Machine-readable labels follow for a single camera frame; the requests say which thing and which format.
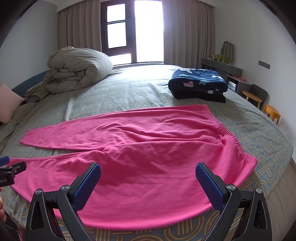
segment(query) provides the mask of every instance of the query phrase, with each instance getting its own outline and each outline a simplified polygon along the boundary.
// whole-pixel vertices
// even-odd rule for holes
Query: human hand
[[[6,222],[6,215],[4,212],[4,207],[3,207],[3,200],[0,197],[0,218],[3,220],[3,222]]]

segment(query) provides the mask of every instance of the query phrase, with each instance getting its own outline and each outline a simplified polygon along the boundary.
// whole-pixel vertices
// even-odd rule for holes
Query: wooden stool
[[[258,102],[258,109],[259,109],[260,103],[262,103],[262,100],[259,97],[247,91],[242,91],[242,93],[246,96],[247,101],[249,100],[249,98],[251,98],[252,100],[255,100],[256,102]]]
[[[267,114],[268,117],[270,115],[272,116],[272,119],[271,119],[272,121],[274,121],[274,119],[277,119],[276,124],[278,124],[279,119],[281,118],[281,114],[275,108],[273,108],[270,105],[265,105],[263,113],[264,113],[264,111],[266,111],[268,113]]]

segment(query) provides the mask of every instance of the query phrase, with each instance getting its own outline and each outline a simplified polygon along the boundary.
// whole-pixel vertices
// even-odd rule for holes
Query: black folded cloth
[[[193,90],[191,88],[187,88],[186,90],[175,90],[171,91],[173,96],[176,99],[189,99],[189,98],[199,98],[199,99],[204,99],[208,101],[215,101],[219,103],[226,103],[226,98],[224,95],[221,94],[206,94],[203,92],[199,92],[196,90]]]

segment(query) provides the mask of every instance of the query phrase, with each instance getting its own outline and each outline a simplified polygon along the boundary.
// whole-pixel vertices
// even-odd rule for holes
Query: pink cloth
[[[205,162],[225,183],[237,186],[257,164],[205,105],[66,121],[29,131],[22,142],[91,150],[12,159],[11,164],[27,163],[27,170],[15,177],[13,187],[31,201],[37,188],[58,190],[97,162],[102,168],[101,179],[78,214],[86,226],[102,229],[152,229],[200,215],[211,204],[195,178],[197,163]]]
[[[236,78],[238,80],[244,81],[244,82],[248,82],[245,78],[241,77],[241,76],[237,76],[237,75],[231,75],[233,78]]]

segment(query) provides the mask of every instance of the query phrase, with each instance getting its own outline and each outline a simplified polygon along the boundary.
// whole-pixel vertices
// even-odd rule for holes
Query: pillow
[[[0,86],[0,122],[7,124],[11,121],[16,108],[24,101],[6,85]]]

